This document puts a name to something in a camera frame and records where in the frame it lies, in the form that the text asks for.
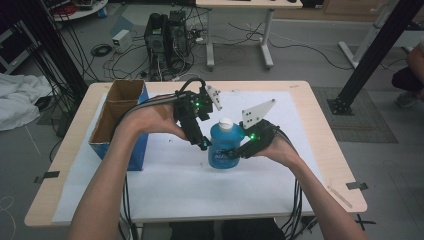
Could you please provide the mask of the white cloth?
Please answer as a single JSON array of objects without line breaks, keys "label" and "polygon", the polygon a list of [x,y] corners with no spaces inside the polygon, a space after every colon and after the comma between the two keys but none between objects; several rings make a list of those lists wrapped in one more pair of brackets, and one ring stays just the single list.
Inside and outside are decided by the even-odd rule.
[{"label": "white cloth", "polygon": [[0,73],[0,131],[26,125],[40,112],[35,103],[52,94],[45,76]]}]

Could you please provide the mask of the person's dark-clothed legs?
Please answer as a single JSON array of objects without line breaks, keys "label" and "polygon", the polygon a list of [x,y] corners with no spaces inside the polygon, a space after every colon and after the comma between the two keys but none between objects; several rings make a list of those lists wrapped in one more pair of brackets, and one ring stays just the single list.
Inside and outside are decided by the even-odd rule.
[{"label": "person's dark-clothed legs", "polygon": [[[215,240],[214,221],[171,222],[170,240]],[[225,220],[221,225],[223,240],[286,240],[271,218]]]}]

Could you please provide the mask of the white-legged desk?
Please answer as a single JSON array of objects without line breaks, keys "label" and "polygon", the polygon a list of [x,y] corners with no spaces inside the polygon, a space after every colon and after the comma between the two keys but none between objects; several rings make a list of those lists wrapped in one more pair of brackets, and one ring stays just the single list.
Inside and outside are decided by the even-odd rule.
[{"label": "white-legged desk", "polygon": [[303,7],[300,0],[195,0],[195,3],[197,7],[204,8],[207,11],[206,66],[210,71],[215,67],[214,43],[212,41],[212,23],[216,20],[216,17],[213,16],[215,11],[218,11],[221,15],[227,14],[235,17],[248,16],[250,13],[258,17],[259,11],[263,11],[261,22],[265,24],[265,28],[259,46],[265,66],[270,69],[274,66],[274,63],[269,51],[268,39],[275,10],[301,9]]}]

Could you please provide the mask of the blue cardboard box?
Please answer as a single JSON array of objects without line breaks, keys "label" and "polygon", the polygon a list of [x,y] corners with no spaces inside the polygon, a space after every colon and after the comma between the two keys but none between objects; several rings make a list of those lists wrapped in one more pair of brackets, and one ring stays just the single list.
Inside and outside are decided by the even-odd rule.
[{"label": "blue cardboard box", "polygon": [[100,160],[107,153],[116,123],[132,107],[148,99],[143,80],[115,80],[112,83],[88,140],[92,152]]}]

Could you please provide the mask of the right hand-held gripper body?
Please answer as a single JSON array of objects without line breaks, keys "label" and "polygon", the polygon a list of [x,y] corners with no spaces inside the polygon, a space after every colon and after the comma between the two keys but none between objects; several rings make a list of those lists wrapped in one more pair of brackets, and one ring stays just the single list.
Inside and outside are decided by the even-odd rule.
[{"label": "right hand-held gripper body", "polygon": [[249,141],[239,148],[242,158],[252,157],[272,142],[277,127],[267,121],[265,116],[275,103],[276,100],[271,99],[242,111],[242,121],[239,125],[249,138]]}]

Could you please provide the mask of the person's left hand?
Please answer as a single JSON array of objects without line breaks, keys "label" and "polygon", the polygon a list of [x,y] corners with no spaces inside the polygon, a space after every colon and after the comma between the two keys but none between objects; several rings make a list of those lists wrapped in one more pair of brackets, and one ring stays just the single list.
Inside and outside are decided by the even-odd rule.
[{"label": "person's left hand", "polygon": [[145,133],[173,134],[186,140],[186,136],[174,118],[172,103],[161,103],[137,109],[126,115],[115,130],[115,135],[139,135]]}]

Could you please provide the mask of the black metal post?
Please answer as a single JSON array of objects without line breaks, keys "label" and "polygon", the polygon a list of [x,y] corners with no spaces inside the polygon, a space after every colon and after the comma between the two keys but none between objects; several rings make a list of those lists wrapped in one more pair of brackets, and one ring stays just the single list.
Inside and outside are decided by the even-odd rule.
[{"label": "black metal post", "polygon": [[399,0],[375,39],[335,99],[327,103],[333,115],[352,115],[351,105],[372,73],[424,6],[424,0]]}]

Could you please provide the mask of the small white device box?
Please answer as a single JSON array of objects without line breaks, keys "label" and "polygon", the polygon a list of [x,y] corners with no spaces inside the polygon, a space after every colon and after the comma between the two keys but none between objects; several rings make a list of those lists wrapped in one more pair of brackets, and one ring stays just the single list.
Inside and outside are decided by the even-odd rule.
[{"label": "small white device box", "polygon": [[112,38],[112,42],[119,53],[125,52],[132,45],[129,30],[123,29]]}]

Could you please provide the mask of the grey floor mat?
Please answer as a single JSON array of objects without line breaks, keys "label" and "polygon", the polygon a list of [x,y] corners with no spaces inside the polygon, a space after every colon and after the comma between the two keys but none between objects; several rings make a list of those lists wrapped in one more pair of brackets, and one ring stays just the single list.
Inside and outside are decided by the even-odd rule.
[{"label": "grey floor mat", "polygon": [[333,114],[328,103],[338,95],[340,88],[313,87],[312,90],[337,141],[397,143],[366,90],[359,92],[351,105],[351,112],[345,115]]}]

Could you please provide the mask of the blue bottle with white cap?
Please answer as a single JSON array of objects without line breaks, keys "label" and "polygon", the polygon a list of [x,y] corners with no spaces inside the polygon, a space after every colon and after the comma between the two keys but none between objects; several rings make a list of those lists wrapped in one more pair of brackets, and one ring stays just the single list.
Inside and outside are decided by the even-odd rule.
[{"label": "blue bottle with white cap", "polygon": [[229,159],[225,150],[238,148],[245,135],[243,129],[229,118],[221,118],[210,130],[211,143],[208,150],[209,165],[216,169],[235,167],[239,159]]}]

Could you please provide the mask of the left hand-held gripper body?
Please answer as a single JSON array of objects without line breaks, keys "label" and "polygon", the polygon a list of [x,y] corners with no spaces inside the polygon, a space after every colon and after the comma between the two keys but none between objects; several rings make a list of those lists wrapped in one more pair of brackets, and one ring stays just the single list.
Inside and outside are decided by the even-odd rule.
[{"label": "left hand-held gripper body", "polygon": [[201,121],[209,119],[214,110],[222,109],[220,103],[221,91],[210,86],[202,86],[198,93],[186,91],[184,88],[175,93],[174,114],[182,128],[198,128],[197,118]]}]

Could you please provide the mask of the person's right hand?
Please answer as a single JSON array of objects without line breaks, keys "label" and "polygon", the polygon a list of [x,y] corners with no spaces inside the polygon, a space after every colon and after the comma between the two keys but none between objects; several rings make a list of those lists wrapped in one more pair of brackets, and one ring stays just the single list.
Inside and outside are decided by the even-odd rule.
[{"label": "person's right hand", "polygon": [[259,156],[267,157],[289,169],[298,167],[303,162],[294,147],[281,134],[276,134],[268,147],[255,154],[255,157]]}]

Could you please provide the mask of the black computer tower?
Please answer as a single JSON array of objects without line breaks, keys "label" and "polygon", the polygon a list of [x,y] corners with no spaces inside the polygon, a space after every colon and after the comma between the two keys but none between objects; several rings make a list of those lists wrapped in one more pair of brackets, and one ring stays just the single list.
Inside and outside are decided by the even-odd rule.
[{"label": "black computer tower", "polygon": [[186,12],[152,13],[144,32],[151,81],[165,81],[185,72],[190,64]]}]

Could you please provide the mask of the white foam mat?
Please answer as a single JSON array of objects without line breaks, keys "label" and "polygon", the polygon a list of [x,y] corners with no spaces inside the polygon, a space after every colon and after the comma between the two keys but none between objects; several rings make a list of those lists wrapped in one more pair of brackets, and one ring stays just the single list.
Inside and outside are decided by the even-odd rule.
[{"label": "white foam mat", "polygon": [[[202,132],[208,134],[222,117],[239,122],[244,109],[271,99],[276,104],[265,119],[286,133],[313,173],[318,174],[299,108],[294,95],[287,91],[223,91],[223,109],[200,124]],[[231,169],[214,169],[208,164],[206,151],[170,134],[149,135],[143,169],[130,171],[127,176],[134,221],[279,216],[293,208],[295,179],[286,167],[265,157],[251,157]]]}]

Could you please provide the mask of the round white table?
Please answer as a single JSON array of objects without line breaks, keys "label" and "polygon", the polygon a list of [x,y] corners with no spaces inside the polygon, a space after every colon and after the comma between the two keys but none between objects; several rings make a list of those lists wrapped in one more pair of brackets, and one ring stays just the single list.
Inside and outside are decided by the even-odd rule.
[{"label": "round white table", "polygon": [[105,7],[108,0],[91,0],[91,3],[91,6],[69,5],[57,7],[53,11],[53,18],[56,22],[59,22],[79,19],[91,14],[97,14],[100,18],[107,16]]}]

